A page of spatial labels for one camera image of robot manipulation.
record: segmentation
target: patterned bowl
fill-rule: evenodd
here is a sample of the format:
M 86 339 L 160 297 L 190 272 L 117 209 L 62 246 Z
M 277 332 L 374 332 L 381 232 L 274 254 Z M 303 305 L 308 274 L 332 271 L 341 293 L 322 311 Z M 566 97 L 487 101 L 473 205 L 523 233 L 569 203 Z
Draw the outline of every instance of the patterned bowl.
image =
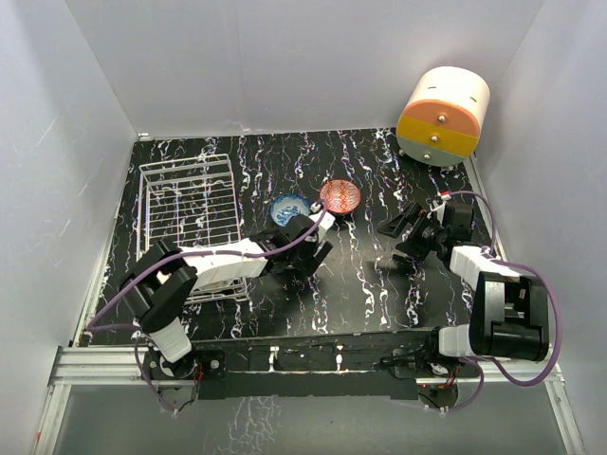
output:
M 359 206 L 360 190 L 347 180 L 331 180 L 322 185 L 321 199 L 327 201 L 331 213 L 345 215 Z
M 310 214 L 310 202 L 299 194 L 283 194 L 274 199 L 269 208 L 269 216 L 274 223 L 283 228 L 291 217 L 299 214 L 305 216 Z

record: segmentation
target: rack wire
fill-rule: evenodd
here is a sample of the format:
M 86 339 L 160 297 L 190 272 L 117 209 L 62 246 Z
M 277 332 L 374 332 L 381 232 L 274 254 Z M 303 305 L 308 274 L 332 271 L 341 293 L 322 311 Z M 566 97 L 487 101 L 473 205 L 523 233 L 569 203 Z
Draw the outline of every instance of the rack wire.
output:
M 182 158 L 139 166 L 137 257 L 154 241 L 221 246 L 240 240 L 234 175 L 227 155 Z M 188 304 L 248 299 L 247 281 L 213 292 L 194 290 Z

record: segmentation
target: red bowl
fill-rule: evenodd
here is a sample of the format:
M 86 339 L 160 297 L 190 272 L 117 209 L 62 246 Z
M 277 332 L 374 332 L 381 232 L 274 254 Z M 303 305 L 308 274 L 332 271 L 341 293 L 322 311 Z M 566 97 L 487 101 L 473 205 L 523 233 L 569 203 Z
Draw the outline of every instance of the red bowl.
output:
M 347 180 L 331 180 L 322 185 L 321 199 L 327 202 L 327 210 L 336 215 L 345 215 L 360 204 L 360 190 Z

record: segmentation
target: tabletop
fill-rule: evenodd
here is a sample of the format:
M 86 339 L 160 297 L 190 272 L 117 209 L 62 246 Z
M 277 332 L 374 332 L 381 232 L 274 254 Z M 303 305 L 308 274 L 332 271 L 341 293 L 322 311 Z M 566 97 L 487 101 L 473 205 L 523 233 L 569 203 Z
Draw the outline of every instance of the tabletop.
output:
M 249 282 L 246 301 L 222 300 L 184 307 L 192 340 L 358 333 L 467 323 L 469 286 L 433 253 L 422 264 L 393 263 L 399 241 L 377 228 L 407 201 L 427 207 L 441 191 L 471 190 L 463 165 L 435 168 L 398 154 L 392 129 L 364 129 L 259 136 L 224 136 L 141 141 L 134 145 L 118 220 L 103 277 L 98 310 L 117 292 L 120 278 L 137 257 L 139 166 L 201 155 L 226 154 L 234 173 L 240 229 L 259 232 L 271 202 L 284 193 L 317 200 L 323 183 L 342 178 L 360 189 L 356 210 L 327 233 L 333 249 L 308 278 L 293 274 Z M 472 241 L 489 236 L 476 206 Z M 119 304 L 101 324 L 130 322 Z M 108 332 L 82 344 L 132 344 L 133 334 Z

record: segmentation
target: gray floor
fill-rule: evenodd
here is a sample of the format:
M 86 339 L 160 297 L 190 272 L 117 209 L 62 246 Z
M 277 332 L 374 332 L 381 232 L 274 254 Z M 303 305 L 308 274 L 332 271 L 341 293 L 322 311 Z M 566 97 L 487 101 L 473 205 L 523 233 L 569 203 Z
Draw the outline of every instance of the gray floor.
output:
M 473 384 L 462 387 L 469 396 Z M 544 386 L 489 383 L 442 418 L 382 397 L 196 402 L 177 419 L 142 386 L 73 387 L 55 455 L 564 454 Z

